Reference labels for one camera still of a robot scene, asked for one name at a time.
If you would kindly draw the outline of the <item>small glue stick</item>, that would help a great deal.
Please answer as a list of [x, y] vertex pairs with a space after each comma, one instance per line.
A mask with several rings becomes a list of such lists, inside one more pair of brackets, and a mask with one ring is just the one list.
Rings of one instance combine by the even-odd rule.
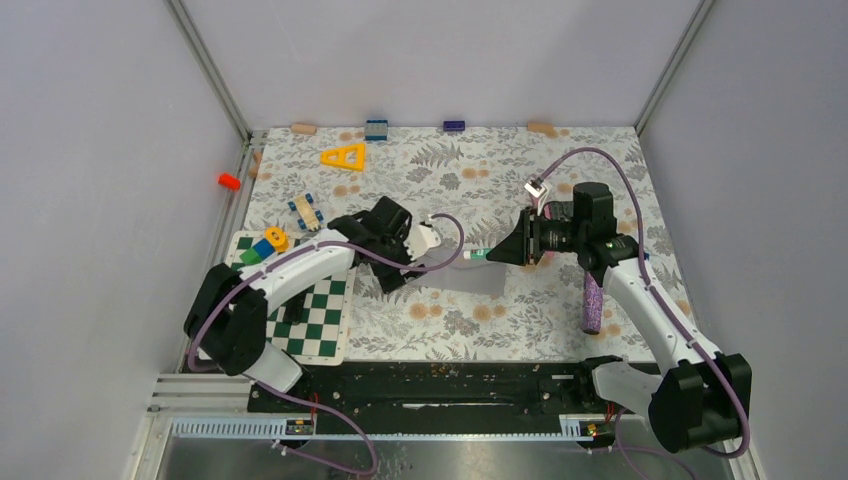
[[463, 258], [465, 260], [485, 260], [490, 251], [491, 251], [490, 248], [478, 248], [478, 249], [464, 250], [463, 251]]

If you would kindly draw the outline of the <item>grey paper envelope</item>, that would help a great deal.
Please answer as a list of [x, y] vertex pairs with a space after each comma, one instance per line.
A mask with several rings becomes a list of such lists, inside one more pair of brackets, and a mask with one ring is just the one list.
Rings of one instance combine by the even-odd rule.
[[465, 260], [463, 253], [445, 268], [425, 273], [412, 285], [477, 295], [501, 296], [507, 265], [485, 260]]

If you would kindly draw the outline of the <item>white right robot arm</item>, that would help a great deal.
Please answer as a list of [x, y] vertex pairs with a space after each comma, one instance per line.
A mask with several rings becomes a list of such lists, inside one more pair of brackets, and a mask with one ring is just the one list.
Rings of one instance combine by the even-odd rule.
[[685, 319], [656, 279], [643, 246], [618, 232], [607, 185], [579, 183], [568, 202], [521, 210], [513, 232], [486, 258], [524, 266], [547, 252], [576, 254], [579, 266], [636, 326], [659, 369], [650, 375], [617, 357], [587, 360], [586, 377], [573, 386], [579, 407], [625, 407], [646, 419], [671, 453], [748, 441], [750, 365], [740, 354], [724, 354]]

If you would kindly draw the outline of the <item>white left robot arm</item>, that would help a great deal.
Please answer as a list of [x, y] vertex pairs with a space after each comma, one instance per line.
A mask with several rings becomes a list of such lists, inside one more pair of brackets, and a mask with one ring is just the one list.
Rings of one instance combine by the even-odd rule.
[[184, 324], [189, 366], [199, 370], [197, 354], [203, 352], [223, 373], [270, 386], [282, 408], [299, 410], [311, 387], [301, 365], [268, 341], [268, 317], [319, 281], [362, 262], [390, 293], [421, 275], [419, 258], [440, 243], [432, 225], [414, 223], [406, 209], [382, 197], [372, 209], [338, 217], [255, 265], [218, 264], [206, 274]]

